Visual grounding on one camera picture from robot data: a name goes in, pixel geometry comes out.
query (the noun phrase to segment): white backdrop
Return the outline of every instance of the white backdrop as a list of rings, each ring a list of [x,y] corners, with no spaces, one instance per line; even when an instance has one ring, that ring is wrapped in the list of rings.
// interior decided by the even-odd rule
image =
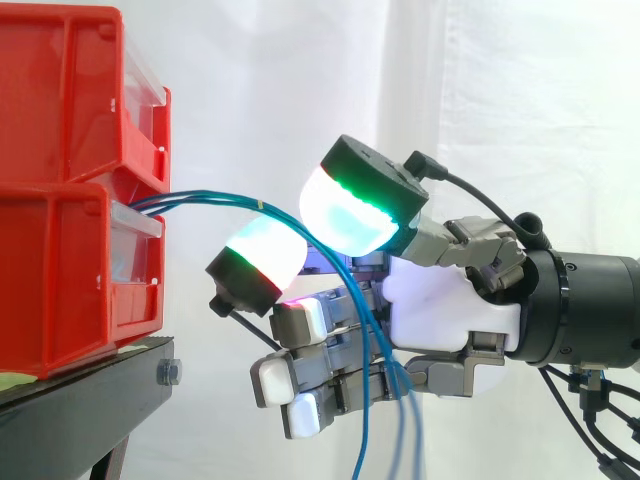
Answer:
[[[634,0],[111,3],[173,91],[174,190],[244,193],[297,214],[304,180],[348,133],[397,161],[414,149],[437,155],[510,213],[540,214],[561,251],[640,254]],[[428,187],[438,219],[487,214],[459,191]],[[285,441],[279,412],[255,408],[248,376],[268,352],[207,307],[203,269],[249,218],[205,207],[169,215],[163,333],[176,336],[185,372],[132,435],[125,480],[350,476],[360,416]],[[331,282],[298,282],[290,294]],[[430,479],[603,478],[526,366],[473,400],[426,397],[424,407]],[[373,409],[365,479],[385,478],[395,414]]]

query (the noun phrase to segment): blue wire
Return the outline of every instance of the blue wire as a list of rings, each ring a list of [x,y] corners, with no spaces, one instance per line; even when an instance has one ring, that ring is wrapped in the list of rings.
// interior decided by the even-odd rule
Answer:
[[[175,200],[163,201],[165,199],[174,198]],[[211,192],[207,190],[193,190],[189,192],[177,192],[172,194],[164,194],[164,195],[155,195],[153,197],[148,197],[141,201],[135,202],[131,204],[131,207],[138,208],[139,210],[152,210],[149,215],[159,215],[160,213],[164,213],[169,211],[170,209],[182,205],[182,204],[209,204],[209,205],[226,205],[226,206],[235,206],[240,208],[245,208],[249,210],[258,211],[260,213],[264,213],[276,220],[280,220],[285,223],[287,226],[292,228],[298,234],[300,234],[303,238],[313,244],[325,257],[329,260],[332,266],[336,269],[340,277],[344,280],[345,286],[349,290],[349,293],[352,295],[356,310],[360,317],[361,322],[361,330],[363,335],[363,378],[365,381],[363,382],[363,397],[364,397],[364,406],[363,406],[363,432],[362,432],[362,443],[360,447],[360,454],[358,456],[358,461],[354,468],[353,479],[357,479],[360,475],[360,471],[362,469],[362,465],[364,463],[364,456],[366,454],[367,444],[368,444],[368,431],[369,431],[369,382],[366,381],[369,377],[369,344],[368,344],[368,335],[366,328],[367,325],[371,326],[376,340],[380,346],[380,349],[385,358],[385,364],[387,365],[387,369],[389,372],[389,377],[392,382],[392,389],[394,391],[394,395],[398,398],[398,404],[400,408],[400,425],[398,429],[399,440],[396,445],[396,451],[394,453],[394,462],[392,466],[391,475],[395,476],[397,472],[397,467],[399,465],[399,455],[401,454],[401,445],[402,445],[402,436],[404,431],[404,409],[402,407],[402,402],[400,398],[400,389],[398,386],[398,380],[396,371],[400,372],[400,377],[405,385],[405,388],[408,390],[409,398],[411,402],[411,407],[416,420],[416,453],[415,453],[415,464],[414,464],[414,478],[420,478],[421,472],[421,455],[422,455],[422,422],[420,419],[420,411],[418,408],[417,401],[415,399],[414,393],[412,391],[412,383],[409,378],[407,372],[400,366],[400,364],[395,360],[391,346],[387,342],[384,334],[382,333],[379,325],[373,318],[371,311],[369,310],[360,289],[358,288],[355,280],[351,276],[350,272],[347,270],[344,264],[342,264],[337,258],[335,252],[328,249],[324,244],[319,242],[313,235],[309,233],[309,231],[302,225],[298,220],[294,217],[290,216],[286,212],[274,207],[273,205],[258,202],[255,199],[250,197],[245,197],[242,195],[235,194],[226,194],[220,192]]]

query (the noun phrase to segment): glowing green light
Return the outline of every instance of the glowing green light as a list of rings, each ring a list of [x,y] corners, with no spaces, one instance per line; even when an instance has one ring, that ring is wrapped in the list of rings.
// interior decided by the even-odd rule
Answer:
[[[318,240],[352,257],[373,252],[398,231],[388,214],[354,197],[320,167],[302,190],[300,215]]]
[[[256,218],[236,233],[227,247],[242,255],[280,290],[291,284],[307,258],[307,242],[267,216]]]

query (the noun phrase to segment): red plastic drawer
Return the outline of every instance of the red plastic drawer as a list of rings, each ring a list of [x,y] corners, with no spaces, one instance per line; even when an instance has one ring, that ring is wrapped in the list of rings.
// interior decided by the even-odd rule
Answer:
[[[96,184],[0,184],[0,372],[46,378],[162,326],[164,225]]]
[[[0,3],[3,182],[169,191],[171,96],[110,7]]]

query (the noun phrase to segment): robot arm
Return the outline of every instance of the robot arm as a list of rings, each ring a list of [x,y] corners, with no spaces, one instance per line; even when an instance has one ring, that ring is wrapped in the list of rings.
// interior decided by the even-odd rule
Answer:
[[[419,183],[424,177],[460,186],[498,218],[440,225],[422,216],[429,198]],[[546,368],[545,381],[547,371],[554,373],[548,364],[571,365],[572,377],[555,373],[580,392],[585,421],[597,431],[595,415],[607,408],[613,384],[594,379],[603,369],[626,368],[640,358],[637,261],[555,252],[535,215],[512,220],[419,152],[400,166],[341,137],[305,186],[300,209],[315,239],[341,254],[361,280],[368,307],[392,345],[416,353],[405,366],[416,391],[470,397],[479,372],[504,365],[505,356]],[[291,249],[283,251],[283,258],[291,257]],[[388,256],[405,260],[396,261],[390,275]],[[222,316],[234,308],[262,316],[282,293],[278,282],[265,282],[263,275],[274,264],[272,255],[264,269],[245,260],[223,252],[207,269],[219,287],[211,306]],[[310,252],[301,273],[328,272]],[[381,348],[371,331],[362,334],[344,288],[276,305],[271,328],[283,349],[256,362],[251,379],[258,406],[281,407],[289,438],[313,436],[336,416],[363,408],[364,382],[372,403],[407,393],[391,393]],[[363,359],[365,339],[370,353]],[[597,455],[603,472],[637,478],[624,469],[640,469],[640,462],[600,443],[624,460],[618,465]]]

